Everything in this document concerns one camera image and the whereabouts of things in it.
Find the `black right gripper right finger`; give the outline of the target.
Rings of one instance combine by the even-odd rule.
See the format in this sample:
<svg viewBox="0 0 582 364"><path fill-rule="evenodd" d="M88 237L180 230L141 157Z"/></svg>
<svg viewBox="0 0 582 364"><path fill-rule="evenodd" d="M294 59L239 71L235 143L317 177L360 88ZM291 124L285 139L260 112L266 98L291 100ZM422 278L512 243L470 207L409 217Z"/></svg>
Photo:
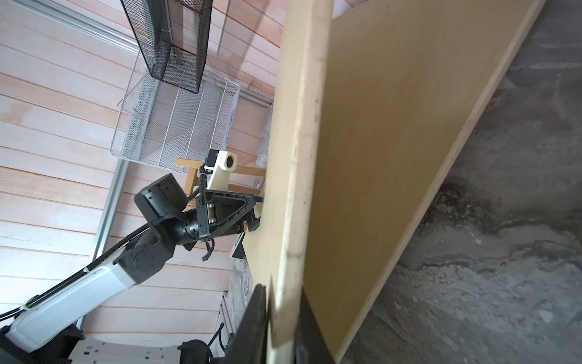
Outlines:
<svg viewBox="0 0 582 364"><path fill-rule="evenodd" d="M294 344L295 364L335 364L312 308L302 291Z"/></svg>

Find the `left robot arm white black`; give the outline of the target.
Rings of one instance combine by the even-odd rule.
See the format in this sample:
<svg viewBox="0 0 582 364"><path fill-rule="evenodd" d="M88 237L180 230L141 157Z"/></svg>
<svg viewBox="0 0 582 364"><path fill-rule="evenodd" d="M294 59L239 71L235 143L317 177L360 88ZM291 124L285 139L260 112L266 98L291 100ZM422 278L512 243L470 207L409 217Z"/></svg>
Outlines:
<svg viewBox="0 0 582 364"><path fill-rule="evenodd" d="M68 337L82 335L77 320L106 301L141 285L158 274L177 247L206 246L202 261L215 251L217 238L244 236L259 227L255 207L262 197L209 189L205 182L186 194L172 174L166 174L134 197L146 223L132 231L98 259L25 305L6 312L12 324L1 331L7 352L38 362L66 363Z"/></svg>

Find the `plywood board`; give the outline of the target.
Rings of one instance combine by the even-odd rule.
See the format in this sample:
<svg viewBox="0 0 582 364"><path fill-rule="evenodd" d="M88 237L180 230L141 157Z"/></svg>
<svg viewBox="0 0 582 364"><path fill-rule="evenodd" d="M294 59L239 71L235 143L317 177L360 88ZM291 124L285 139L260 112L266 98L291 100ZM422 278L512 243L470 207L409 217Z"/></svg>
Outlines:
<svg viewBox="0 0 582 364"><path fill-rule="evenodd" d="M341 359L543 7L289 1L261 224L266 360L299 356L300 300Z"/></svg>

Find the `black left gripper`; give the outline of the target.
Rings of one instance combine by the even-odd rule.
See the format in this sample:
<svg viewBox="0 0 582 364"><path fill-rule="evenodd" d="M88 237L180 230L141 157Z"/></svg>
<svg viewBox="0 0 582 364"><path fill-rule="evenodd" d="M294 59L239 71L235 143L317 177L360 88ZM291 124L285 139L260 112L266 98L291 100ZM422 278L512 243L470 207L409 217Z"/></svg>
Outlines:
<svg viewBox="0 0 582 364"><path fill-rule="evenodd" d="M186 213L184 228L195 241L257 229L257 197L228 191L202 189L194 194L196 208Z"/></svg>

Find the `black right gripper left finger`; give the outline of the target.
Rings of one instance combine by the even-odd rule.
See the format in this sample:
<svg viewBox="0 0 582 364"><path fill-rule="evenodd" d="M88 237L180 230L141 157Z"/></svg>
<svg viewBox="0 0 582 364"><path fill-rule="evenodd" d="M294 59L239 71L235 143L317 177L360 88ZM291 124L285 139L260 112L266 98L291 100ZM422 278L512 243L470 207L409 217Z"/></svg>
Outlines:
<svg viewBox="0 0 582 364"><path fill-rule="evenodd" d="M239 329L221 363L266 363L267 333L267 290L265 285L256 285Z"/></svg>

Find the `wooden easel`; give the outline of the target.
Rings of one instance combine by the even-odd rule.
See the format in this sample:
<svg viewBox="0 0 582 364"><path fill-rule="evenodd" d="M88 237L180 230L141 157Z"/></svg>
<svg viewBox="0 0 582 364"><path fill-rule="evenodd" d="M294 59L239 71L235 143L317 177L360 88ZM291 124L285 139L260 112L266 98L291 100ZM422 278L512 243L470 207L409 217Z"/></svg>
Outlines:
<svg viewBox="0 0 582 364"><path fill-rule="evenodd" d="M262 202L259 191L236 187L230 182L233 174L264 177L263 168L237 164L237 155L224 150L212 150L204 161L176 159L177 167L187 168L186 201L195 209L186 215L184 228L200 241L216 237L256 231L260 218L255 207Z"/></svg>

